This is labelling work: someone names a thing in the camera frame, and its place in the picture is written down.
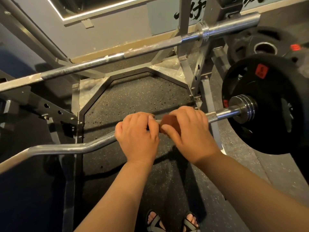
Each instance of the hand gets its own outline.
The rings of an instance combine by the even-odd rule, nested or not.
[[[159,145],[159,124],[152,114],[138,112],[127,115],[116,125],[115,137],[128,162],[141,161],[153,165]]]
[[[162,125],[162,129],[170,136],[182,155],[196,165],[205,157],[221,153],[208,129],[205,113],[192,107],[182,106],[170,113],[177,117],[181,136],[170,125]]]

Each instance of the brown grip pad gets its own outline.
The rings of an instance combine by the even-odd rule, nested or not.
[[[170,125],[172,126],[181,136],[181,130],[180,130],[180,126],[179,123],[177,121],[176,116],[172,116],[172,115],[164,115],[162,117],[161,123],[160,123],[160,132],[163,134],[167,134],[162,128],[162,125]]]

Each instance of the foot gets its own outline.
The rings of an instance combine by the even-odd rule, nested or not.
[[[199,229],[196,217],[194,217],[191,213],[189,213],[186,218],[189,222],[191,222],[192,225],[195,226],[195,230]],[[187,229],[186,226],[183,226],[183,232],[186,232],[186,231],[190,232],[190,231],[194,231],[194,230]]]
[[[147,224],[150,225],[152,223],[152,221],[154,220],[154,218],[156,217],[156,213],[155,212],[150,212],[149,215],[148,215],[148,222]],[[162,221],[160,220],[159,221],[159,226],[161,229],[165,230],[165,227],[164,225],[162,224]]]

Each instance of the wall mural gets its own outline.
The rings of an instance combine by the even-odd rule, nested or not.
[[[280,0],[243,0],[243,10],[248,10],[261,5]],[[149,26],[151,33],[157,35],[175,30],[179,21],[180,0],[155,0],[147,3]],[[189,25],[201,21],[207,0],[191,0],[191,12]]]

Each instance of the rubber weight plate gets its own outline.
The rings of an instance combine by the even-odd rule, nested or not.
[[[255,99],[257,113],[245,124],[228,121],[250,147],[284,154],[309,143],[309,78],[291,60],[256,54],[236,62],[223,81],[223,105],[240,94]]]
[[[227,50],[227,58],[230,65],[233,65],[240,59],[258,53],[286,56],[290,52],[300,50],[295,46],[299,46],[297,39],[287,31],[274,27],[253,27],[233,37]],[[302,63],[302,57],[299,56],[297,61],[298,64]]]

